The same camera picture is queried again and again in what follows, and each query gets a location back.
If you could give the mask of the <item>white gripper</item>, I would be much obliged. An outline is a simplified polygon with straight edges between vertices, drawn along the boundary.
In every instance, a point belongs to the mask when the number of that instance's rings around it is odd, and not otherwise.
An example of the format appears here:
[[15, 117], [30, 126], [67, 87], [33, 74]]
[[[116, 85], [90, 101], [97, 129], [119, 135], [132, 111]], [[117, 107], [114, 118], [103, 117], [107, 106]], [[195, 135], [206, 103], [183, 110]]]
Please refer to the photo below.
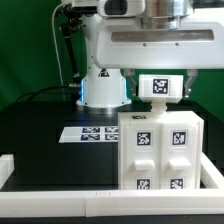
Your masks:
[[97, 26], [94, 60], [103, 68], [128, 68], [125, 78], [135, 97], [134, 69], [188, 69], [188, 98], [197, 69], [224, 68], [224, 8], [197, 9], [175, 30], [143, 29], [137, 18], [104, 19]]

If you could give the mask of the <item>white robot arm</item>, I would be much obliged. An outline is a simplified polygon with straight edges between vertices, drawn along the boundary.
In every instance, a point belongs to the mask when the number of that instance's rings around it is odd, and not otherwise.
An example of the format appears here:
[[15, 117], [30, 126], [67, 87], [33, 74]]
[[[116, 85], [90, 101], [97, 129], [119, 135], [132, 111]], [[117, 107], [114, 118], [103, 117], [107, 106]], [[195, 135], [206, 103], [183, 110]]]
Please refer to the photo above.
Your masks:
[[128, 104], [120, 71], [224, 68], [224, 2], [61, 0], [72, 28], [82, 28], [87, 75], [78, 104]]

